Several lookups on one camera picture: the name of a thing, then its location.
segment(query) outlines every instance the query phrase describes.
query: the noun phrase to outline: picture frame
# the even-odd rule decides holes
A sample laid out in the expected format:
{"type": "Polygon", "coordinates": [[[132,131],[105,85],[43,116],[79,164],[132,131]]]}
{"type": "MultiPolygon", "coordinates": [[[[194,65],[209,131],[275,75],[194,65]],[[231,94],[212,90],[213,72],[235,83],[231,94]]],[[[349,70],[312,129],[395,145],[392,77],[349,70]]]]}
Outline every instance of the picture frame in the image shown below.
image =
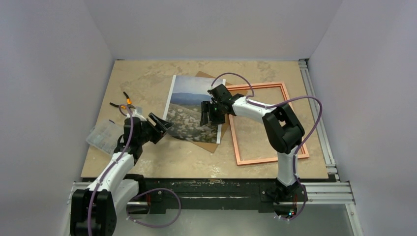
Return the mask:
{"type": "MultiPolygon", "coordinates": [[[[287,88],[285,87],[284,82],[267,82],[267,83],[257,83],[252,84],[253,89],[269,89],[269,88],[280,88],[282,92],[282,96],[285,101],[289,100],[290,97],[288,95],[287,88]]],[[[230,85],[226,86],[226,88],[229,91],[235,91],[235,90],[247,90],[250,89],[249,85],[230,85]]],[[[256,160],[242,160],[239,153],[239,147],[238,147],[238,138],[236,135],[236,129],[235,129],[235,123],[233,121],[233,115],[229,115],[229,122],[230,122],[230,130],[232,133],[232,141],[233,141],[233,147],[235,150],[235,157],[236,157],[236,164],[238,166],[241,165],[253,165],[253,164],[263,164],[263,163],[271,163],[271,162],[277,162],[278,157],[270,157],[270,158],[263,158],[263,159],[256,159],[256,160]]],[[[304,159],[310,157],[306,144],[303,144],[300,149],[300,154],[298,154],[298,159],[304,159]]]]}

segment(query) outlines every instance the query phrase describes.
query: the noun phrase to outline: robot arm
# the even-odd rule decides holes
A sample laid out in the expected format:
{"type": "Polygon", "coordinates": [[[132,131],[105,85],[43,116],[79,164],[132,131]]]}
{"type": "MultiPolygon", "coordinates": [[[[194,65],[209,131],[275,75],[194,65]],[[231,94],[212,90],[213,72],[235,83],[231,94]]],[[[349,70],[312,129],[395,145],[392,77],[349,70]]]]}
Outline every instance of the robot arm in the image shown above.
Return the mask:
{"type": "Polygon", "coordinates": [[[124,121],[124,134],[119,138],[112,160],[86,189],[78,189],[71,198],[70,234],[72,236],[88,235],[88,209],[93,190],[97,187],[91,209],[92,235],[110,236],[116,228],[117,214],[123,210],[127,202],[139,193],[139,183],[134,179],[124,179],[139,160],[146,142],[156,144],[166,131],[173,126],[153,113],[149,117],[153,125],[141,114],[133,113],[133,131],[130,132],[130,115],[124,121]]]}
{"type": "Polygon", "coordinates": [[[200,125],[205,125],[209,121],[212,124],[222,124],[227,114],[247,117],[262,123],[269,143],[277,151],[279,168],[277,180],[282,185],[281,189],[287,191],[295,188],[297,160],[293,170],[293,157],[296,148],[301,144],[304,128],[291,106],[285,104],[273,107],[251,101],[256,103],[253,105],[248,103],[242,94],[232,96],[224,85],[219,85],[208,92],[212,95],[212,101],[202,102],[200,125]]]}

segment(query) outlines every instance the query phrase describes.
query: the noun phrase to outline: photograph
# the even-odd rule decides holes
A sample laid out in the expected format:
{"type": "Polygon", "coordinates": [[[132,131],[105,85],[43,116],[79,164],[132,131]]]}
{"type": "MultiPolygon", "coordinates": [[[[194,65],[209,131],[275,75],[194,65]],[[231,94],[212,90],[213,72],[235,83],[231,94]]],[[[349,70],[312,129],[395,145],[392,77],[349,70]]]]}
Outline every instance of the photograph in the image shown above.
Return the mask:
{"type": "MultiPolygon", "coordinates": [[[[219,144],[221,125],[200,126],[201,102],[210,101],[207,92],[214,79],[194,76],[174,75],[165,106],[163,119],[174,126],[168,130],[172,137],[202,143],[219,144]]],[[[225,84],[218,79],[213,88],[225,84]]]]}

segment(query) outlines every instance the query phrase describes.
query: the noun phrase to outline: gray wall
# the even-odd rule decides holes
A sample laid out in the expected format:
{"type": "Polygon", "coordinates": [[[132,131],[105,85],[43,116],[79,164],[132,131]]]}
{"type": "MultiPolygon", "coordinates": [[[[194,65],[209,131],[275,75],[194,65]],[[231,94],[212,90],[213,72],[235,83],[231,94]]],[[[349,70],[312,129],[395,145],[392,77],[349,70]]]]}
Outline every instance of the gray wall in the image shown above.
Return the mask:
{"type": "Polygon", "coordinates": [[[417,2],[344,0],[309,61],[365,235],[417,235],[417,2]]]}
{"type": "Polygon", "coordinates": [[[85,0],[117,59],[309,58],[342,0],[85,0]]]}
{"type": "Polygon", "coordinates": [[[0,235],[56,236],[113,58],[82,0],[1,0],[0,235]]]}

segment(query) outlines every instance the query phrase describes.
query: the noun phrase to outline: blue mountain in photo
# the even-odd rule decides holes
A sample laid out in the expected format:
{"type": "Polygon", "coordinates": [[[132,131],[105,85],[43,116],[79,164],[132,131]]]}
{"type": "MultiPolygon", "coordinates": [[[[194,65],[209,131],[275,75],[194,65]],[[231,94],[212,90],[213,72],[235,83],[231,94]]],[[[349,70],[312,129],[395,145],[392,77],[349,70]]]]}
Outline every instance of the blue mountain in photo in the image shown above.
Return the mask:
{"type": "Polygon", "coordinates": [[[177,92],[171,95],[171,103],[177,105],[201,105],[202,101],[210,101],[211,96],[205,94],[193,94],[188,92],[177,92]]]}

